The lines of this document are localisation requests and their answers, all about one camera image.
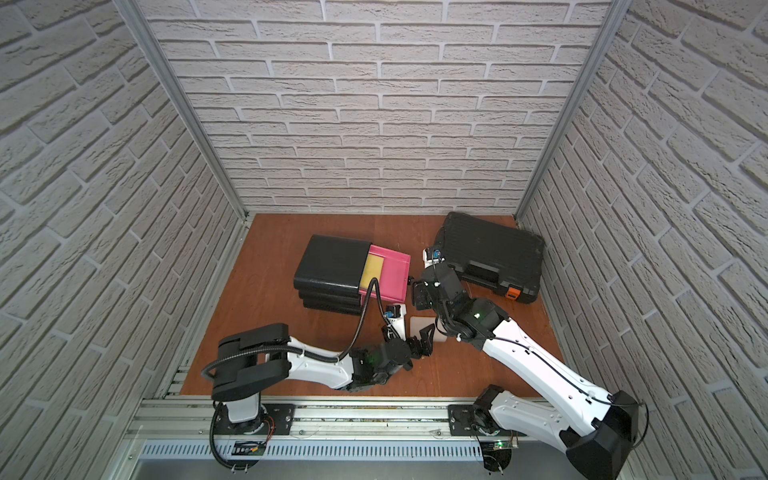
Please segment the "beige sponge pad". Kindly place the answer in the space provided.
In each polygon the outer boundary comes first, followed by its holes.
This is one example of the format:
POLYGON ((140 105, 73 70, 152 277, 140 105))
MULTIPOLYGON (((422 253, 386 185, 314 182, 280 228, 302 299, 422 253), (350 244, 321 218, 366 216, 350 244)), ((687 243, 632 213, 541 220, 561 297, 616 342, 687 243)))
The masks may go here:
MULTIPOLYGON (((410 323, 409 323, 410 335, 419 336, 420 331, 429 326, 432 326, 436 329, 435 321, 436 321, 435 317, 412 316, 410 318, 410 323)), ((436 329, 434 332, 434 342, 444 343, 446 340, 447 340, 447 336, 436 329)))

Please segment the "pink top drawer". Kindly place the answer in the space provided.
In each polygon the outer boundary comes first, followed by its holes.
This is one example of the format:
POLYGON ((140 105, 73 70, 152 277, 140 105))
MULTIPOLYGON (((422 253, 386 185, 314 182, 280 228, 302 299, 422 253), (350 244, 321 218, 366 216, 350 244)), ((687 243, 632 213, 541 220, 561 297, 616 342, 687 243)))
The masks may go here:
POLYGON ((384 258, 383 271, 379 282, 380 298, 390 303, 404 303, 407 296, 410 259, 408 254, 390 250, 381 246, 372 245, 369 253, 380 255, 384 258))

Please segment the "black drawer cabinet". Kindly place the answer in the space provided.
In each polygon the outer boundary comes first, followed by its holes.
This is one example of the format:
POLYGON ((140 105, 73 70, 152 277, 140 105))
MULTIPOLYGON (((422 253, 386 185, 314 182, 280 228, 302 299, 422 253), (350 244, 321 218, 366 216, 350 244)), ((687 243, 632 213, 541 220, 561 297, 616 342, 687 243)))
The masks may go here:
POLYGON ((304 307, 359 315, 360 281, 370 247, 363 240, 313 235, 293 279, 304 307))

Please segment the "yellow sponge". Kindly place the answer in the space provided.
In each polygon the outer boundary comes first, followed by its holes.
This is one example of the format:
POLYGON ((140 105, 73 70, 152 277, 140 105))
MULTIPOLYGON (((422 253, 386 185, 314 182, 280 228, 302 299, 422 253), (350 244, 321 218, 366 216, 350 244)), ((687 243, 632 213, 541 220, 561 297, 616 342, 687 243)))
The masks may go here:
POLYGON ((366 257, 363 274, 360 279, 359 287, 361 290, 367 290, 371 282, 380 280, 384 265, 384 258, 380 255, 369 253, 366 257))

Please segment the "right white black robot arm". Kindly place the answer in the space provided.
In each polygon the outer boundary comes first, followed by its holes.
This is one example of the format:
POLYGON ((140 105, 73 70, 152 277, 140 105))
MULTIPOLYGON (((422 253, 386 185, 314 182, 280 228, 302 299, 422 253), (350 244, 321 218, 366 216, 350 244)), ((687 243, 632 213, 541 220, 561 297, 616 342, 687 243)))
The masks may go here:
POLYGON ((475 402, 480 429, 516 431, 546 443, 587 479, 619 476, 637 440, 638 400, 567 367, 493 301, 471 298, 447 263, 424 269, 413 284, 413 304, 433 310, 447 336, 499 361, 545 400, 537 404, 489 386, 475 402))

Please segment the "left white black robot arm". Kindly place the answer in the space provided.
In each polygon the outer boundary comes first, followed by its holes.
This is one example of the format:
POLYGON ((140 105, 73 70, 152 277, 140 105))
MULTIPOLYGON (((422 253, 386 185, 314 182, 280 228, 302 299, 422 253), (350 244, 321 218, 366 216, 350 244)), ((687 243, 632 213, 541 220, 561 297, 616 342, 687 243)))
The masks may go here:
POLYGON ((261 393, 284 380, 317 383, 359 392, 384 385, 434 349, 435 326, 406 339, 387 338, 375 347, 331 352, 289 335, 284 323, 232 335, 219 342, 218 357, 201 376, 213 384, 211 398, 231 425, 258 425, 265 416, 261 393))

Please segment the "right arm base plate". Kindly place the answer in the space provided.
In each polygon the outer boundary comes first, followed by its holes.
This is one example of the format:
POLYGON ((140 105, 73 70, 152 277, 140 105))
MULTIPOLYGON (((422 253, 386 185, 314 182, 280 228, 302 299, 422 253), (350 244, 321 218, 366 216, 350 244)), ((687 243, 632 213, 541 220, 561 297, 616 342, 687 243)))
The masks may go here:
POLYGON ((474 404, 450 404, 447 412, 452 436, 479 438, 521 436, 520 432, 503 429, 485 409, 474 404))

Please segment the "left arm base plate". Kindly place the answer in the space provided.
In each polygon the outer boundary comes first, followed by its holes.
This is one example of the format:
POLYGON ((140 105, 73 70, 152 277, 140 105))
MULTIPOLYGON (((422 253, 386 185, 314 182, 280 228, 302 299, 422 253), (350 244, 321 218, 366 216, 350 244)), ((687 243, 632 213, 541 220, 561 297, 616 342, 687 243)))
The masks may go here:
POLYGON ((295 415, 295 404, 262 403, 260 416, 255 420, 232 423, 224 403, 216 405, 213 416, 215 435, 288 435, 295 415))

